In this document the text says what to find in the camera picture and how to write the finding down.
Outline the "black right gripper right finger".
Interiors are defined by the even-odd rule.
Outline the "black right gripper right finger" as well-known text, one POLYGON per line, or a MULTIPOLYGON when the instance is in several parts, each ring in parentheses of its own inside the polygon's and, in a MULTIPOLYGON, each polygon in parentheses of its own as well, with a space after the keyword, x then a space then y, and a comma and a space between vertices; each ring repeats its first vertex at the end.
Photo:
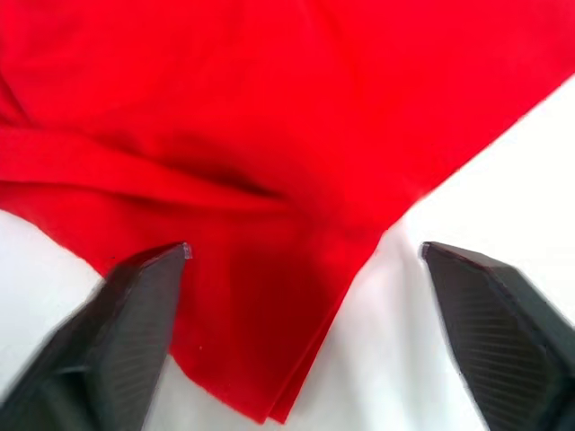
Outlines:
POLYGON ((490 430, 574 428, 574 329, 515 267, 424 242, 448 341, 490 430))

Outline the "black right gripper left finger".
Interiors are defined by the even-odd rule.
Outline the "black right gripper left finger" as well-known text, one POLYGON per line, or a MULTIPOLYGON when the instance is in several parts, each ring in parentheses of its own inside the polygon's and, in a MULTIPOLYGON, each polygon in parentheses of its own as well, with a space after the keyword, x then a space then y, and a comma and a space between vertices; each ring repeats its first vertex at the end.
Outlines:
POLYGON ((3 430, 140 430, 173 336, 187 243, 118 263, 1 397, 3 430))

